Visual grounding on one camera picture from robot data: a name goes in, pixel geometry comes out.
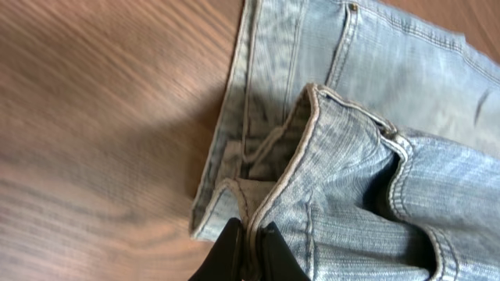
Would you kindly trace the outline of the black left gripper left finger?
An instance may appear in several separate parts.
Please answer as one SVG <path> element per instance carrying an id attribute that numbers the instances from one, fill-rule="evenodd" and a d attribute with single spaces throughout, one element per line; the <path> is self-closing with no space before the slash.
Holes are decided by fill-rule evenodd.
<path id="1" fill-rule="evenodd" d="M 242 251 L 243 227 L 239 219 L 231 218 L 189 281 L 241 280 Z"/>

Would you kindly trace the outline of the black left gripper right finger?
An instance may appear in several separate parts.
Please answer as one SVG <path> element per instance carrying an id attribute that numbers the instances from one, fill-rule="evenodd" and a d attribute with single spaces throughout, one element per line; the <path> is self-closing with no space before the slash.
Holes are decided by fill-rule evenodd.
<path id="1" fill-rule="evenodd" d="M 259 265 L 263 281 L 309 281 L 275 222 L 259 230 Z"/>

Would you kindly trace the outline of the light blue denim shorts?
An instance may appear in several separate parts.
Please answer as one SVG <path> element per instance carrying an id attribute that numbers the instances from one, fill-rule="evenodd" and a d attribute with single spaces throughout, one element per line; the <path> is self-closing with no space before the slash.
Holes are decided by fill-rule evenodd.
<path id="1" fill-rule="evenodd" d="M 499 67 L 378 1 L 247 1 L 190 233 L 309 280 L 499 277 Z"/>

